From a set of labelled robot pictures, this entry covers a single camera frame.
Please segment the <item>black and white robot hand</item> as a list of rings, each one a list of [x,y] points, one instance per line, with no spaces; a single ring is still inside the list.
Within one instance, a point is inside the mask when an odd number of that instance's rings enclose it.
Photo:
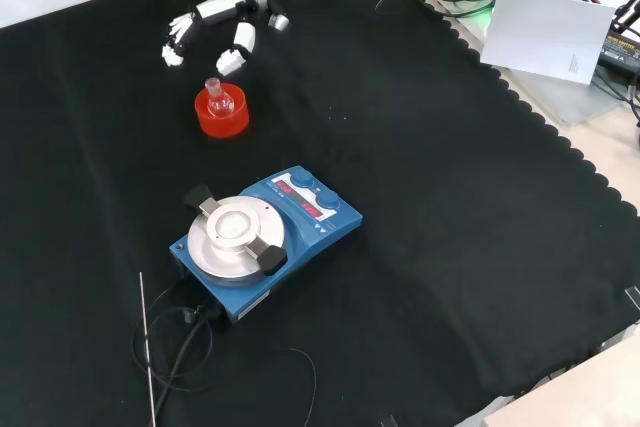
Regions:
[[[216,62],[216,70],[222,77],[238,71],[253,54],[256,44],[256,28],[249,21],[251,3],[247,0],[206,0],[193,11],[174,18],[168,26],[161,56],[169,67],[183,63],[189,45],[203,25],[217,25],[223,21],[238,21],[233,45],[224,51]]]

